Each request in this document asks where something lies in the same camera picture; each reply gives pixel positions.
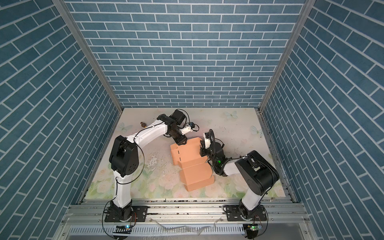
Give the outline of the orange cardboard paper box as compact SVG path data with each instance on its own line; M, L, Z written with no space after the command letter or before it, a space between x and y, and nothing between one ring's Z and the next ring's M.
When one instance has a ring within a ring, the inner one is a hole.
M192 192L215 181L208 157L200 154L201 138L187 140L185 145L172 144L171 155L175 166L179 166L180 179L188 192Z

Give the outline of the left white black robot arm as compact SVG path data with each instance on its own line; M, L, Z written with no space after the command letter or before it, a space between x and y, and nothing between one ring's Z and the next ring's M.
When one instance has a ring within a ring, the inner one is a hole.
M112 207L118 210L130 209L132 205L131 183L133 174L139 167L139 154L143 147L161 136L171 137L180 146L187 143L187 133L195 130L187 112L177 109L170 116L161 114L149 126L130 136L115 138L109 157L115 177L115 196Z

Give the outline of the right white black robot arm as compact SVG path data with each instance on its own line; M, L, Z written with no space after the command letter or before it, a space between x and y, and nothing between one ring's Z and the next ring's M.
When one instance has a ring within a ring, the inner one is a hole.
M227 158L224 144L217 142L214 132L204 134L201 140L200 155L208 157L213 171L222 177L240 174L248 189L239 202L239 211L244 218L249 218L259 207L267 192L280 179L278 171L257 151L251 151L239 158Z

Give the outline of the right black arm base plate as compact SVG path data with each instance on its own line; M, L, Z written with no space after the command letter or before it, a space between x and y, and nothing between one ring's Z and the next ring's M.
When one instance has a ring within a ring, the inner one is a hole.
M253 210L248 210L243 205L224 205L222 209L229 222L238 221L266 221L267 211L263 205L258 205Z

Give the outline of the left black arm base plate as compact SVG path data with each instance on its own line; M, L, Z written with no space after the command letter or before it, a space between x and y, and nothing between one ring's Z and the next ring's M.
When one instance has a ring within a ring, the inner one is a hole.
M147 206L127 206L121 209L111 205L104 210L104 221L107 223L145 222L147 213Z

